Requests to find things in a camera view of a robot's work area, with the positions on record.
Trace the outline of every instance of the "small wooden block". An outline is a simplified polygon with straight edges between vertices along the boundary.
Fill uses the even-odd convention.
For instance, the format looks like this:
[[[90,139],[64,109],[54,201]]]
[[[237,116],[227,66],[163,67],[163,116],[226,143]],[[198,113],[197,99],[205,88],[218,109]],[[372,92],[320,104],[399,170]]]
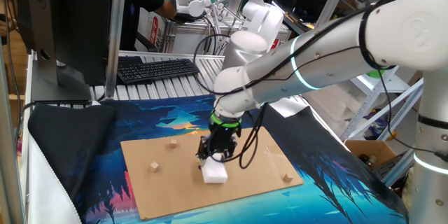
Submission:
[[[177,147],[177,140],[171,139],[171,141],[169,142],[169,147],[171,148]]]
[[[294,179],[292,174],[285,174],[285,176],[283,177],[283,180],[286,182],[291,182]]]
[[[159,169],[159,164],[156,163],[156,162],[153,162],[153,163],[149,166],[149,169],[150,169],[152,172],[156,172],[156,171]]]

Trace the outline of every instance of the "cardboard board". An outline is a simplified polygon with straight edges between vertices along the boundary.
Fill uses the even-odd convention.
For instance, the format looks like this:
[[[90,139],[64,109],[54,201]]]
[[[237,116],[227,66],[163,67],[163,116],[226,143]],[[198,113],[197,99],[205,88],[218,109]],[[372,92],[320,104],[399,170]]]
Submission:
[[[235,153],[240,152],[250,131],[243,129]],[[175,148],[169,146],[172,139],[177,140]],[[257,153],[247,169],[242,170],[238,160],[225,164],[228,180],[224,184],[203,181],[195,157],[200,135],[121,142],[140,218],[148,220],[303,184],[264,127],[258,140]],[[253,147],[245,154],[243,165],[252,152]],[[150,170],[153,162],[159,164],[156,172]],[[291,182],[284,181],[287,173],[293,176]]]
[[[379,167],[397,156],[387,143],[383,141],[347,140],[345,141],[345,146],[356,157],[361,154],[366,154],[369,157],[372,155],[376,156],[377,162],[372,165],[372,168]]]

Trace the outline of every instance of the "monitor stand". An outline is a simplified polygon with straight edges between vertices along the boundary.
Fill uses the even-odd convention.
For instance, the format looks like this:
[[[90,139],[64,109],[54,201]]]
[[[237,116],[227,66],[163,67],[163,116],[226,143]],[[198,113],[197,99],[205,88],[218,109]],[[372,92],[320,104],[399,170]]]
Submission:
[[[37,60],[33,61],[31,81],[31,100],[33,102],[85,103],[92,100],[89,85],[85,84],[82,73],[68,66],[56,66],[56,82],[46,77],[48,69],[40,69]]]
[[[86,102],[92,99],[80,72],[56,65],[52,4],[55,0],[29,0],[36,42],[31,99],[33,102]]]

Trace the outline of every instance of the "black cable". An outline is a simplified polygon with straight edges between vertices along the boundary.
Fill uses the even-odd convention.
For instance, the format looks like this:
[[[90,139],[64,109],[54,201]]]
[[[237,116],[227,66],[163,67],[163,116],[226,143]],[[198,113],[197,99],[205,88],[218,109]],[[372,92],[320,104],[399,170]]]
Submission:
[[[226,163],[226,162],[230,162],[233,160],[236,160],[237,158],[239,158],[239,166],[241,169],[246,169],[253,161],[253,158],[255,157],[256,151],[257,151],[257,147],[258,147],[258,131],[261,128],[261,125],[263,123],[263,118],[265,116],[265,111],[267,108],[267,103],[264,103],[260,113],[258,114],[257,120],[254,122],[254,125],[252,127],[251,133],[249,134],[249,136],[247,137],[247,140],[244,142],[243,148],[241,150],[241,152],[238,155],[234,155],[231,158],[228,158],[226,160],[217,160],[216,158],[213,157],[213,154],[210,151],[210,144],[207,144],[207,151],[209,153],[209,157],[211,157],[212,160],[214,160],[215,162],[222,162],[222,163]],[[252,153],[251,158],[249,159],[248,163],[246,165],[242,164],[242,160],[243,160],[243,156],[245,154],[245,152],[252,146],[252,144],[255,142],[255,147]]]
[[[13,57],[11,56],[11,35],[9,34],[10,30],[9,30],[9,20],[8,20],[8,3],[6,2],[6,0],[3,0],[3,7],[5,9],[5,22],[6,22],[6,45],[7,45],[7,49],[8,49],[8,61],[9,61],[9,68],[11,71],[11,77],[13,78],[13,84],[14,84],[14,88],[15,88],[15,92],[17,95],[17,129],[15,132],[15,135],[17,136],[19,133],[19,128],[18,125],[20,123],[20,115],[21,114],[21,102],[20,102],[20,92],[19,92],[19,86],[17,84],[17,80],[15,79],[15,72],[14,72],[14,65],[13,65]]]
[[[370,59],[376,64],[375,58],[373,57],[372,53],[368,52],[368,54],[369,54],[369,56],[370,56]],[[383,85],[383,88],[384,88],[384,93],[386,94],[387,103],[388,103],[388,107],[389,107],[389,114],[392,114],[392,101],[391,101],[391,98],[389,97],[389,92],[387,91],[386,82],[384,81],[383,74],[382,74],[382,72],[381,72],[381,70],[383,70],[383,69],[381,68],[381,66],[379,66],[378,64],[376,64],[376,70],[378,71],[379,78],[381,79],[381,84]],[[402,144],[402,145],[404,145],[404,146],[406,146],[406,147],[408,147],[408,148],[410,148],[410,149],[412,149],[412,150],[415,150],[415,151],[423,151],[423,152],[427,152],[427,153],[435,154],[435,151],[432,151],[432,150],[426,150],[426,149],[422,149],[422,148],[415,148],[415,147],[410,146],[410,145],[404,143],[403,141],[397,139],[397,138],[392,134],[392,131],[391,131],[391,116],[389,116],[389,117],[387,118],[386,121],[387,121],[387,131],[388,131],[389,135],[390,135],[394,140],[396,140],[398,143],[400,143],[400,144]]]
[[[253,87],[254,85],[257,85],[258,83],[266,80],[267,78],[269,78],[272,74],[274,74],[275,72],[277,72],[278,70],[280,70],[284,65],[286,65],[287,63],[289,63],[289,61],[291,60],[292,57],[295,57],[297,55],[299,55],[300,53],[303,53],[306,49],[308,49],[309,46],[311,46],[312,44],[314,44],[316,41],[318,41],[322,36],[326,35],[328,32],[331,32],[334,28],[336,28],[337,26],[341,25],[342,23],[346,22],[347,20],[350,20],[352,17],[364,13],[364,12],[368,12],[371,13],[375,8],[378,8],[384,4],[390,3],[392,1],[395,0],[380,0],[377,4],[375,5],[371,5],[371,6],[367,6],[366,8],[356,11],[346,17],[341,17],[338,20],[333,21],[332,23],[330,23],[327,27],[325,27],[324,29],[322,29],[321,31],[317,31],[316,34],[311,37],[308,41],[306,41],[303,45],[301,45],[295,52],[293,52],[291,55],[289,55],[284,61],[282,61],[280,64],[278,64],[276,67],[273,68],[273,70],[271,70],[270,72],[266,73],[263,77],[259,78],[258,80],[253,80],[250,83],[246,84],[245,87],[238,87],[235,88],[232,91],[229,92],[213,92],[211,90],[206,89],[203,84],[199,83],[204,89],[206,89],[207,91],[209,91],[212,94],[215,95],[225,95],[225,94],[234,94],[237,92],[241,92],[244,89],[248,89]]]
[[[97,102],[102,101],[105,97],[106,97],[105,94],[103,94],[102,96],[100,96],[100,97],[97,99]]]
[[[211,21],[210,21],[210,19],[207,17],[207,16],[205,16],[204,17],[205,18],[205,20],[207,20],[207,22],[210,24],[210,28],[213,30],[213,34],[214,35],[217,35],[217,33],[216,33],[216,30],[215,30],[215,27],[213,26],[213,24],[211,23]],[[215,46],[213,47],[213,55],[215,55],[215,51],[216,51],[216,38],[214,39],[214,41],[215,41]]]
[[[199,51],[200,46],[202,45],[203,42],[205,42],[206,40],[210,39],[210,38],[215,38],[215,37],[226,37],[229,38],[229,36],[225,35],[225,34],[213,34],[213,35],[209,35],[206,36],[205,38],[203,38],[196,46],[196,50],[195,50],[195,54],[193,55],[193,64],[196,64],[196,56],[197,56],[197,52]]]

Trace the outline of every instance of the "black shirt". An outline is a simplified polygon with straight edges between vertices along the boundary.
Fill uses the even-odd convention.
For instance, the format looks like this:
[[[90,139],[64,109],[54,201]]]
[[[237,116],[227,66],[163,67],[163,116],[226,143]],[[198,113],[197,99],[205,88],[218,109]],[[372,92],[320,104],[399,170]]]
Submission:
[[[125,0],[121,29],[120,50],[136,50],[135,40],[139,26],[140,7],[147,11],[156,11],[164,0]]]

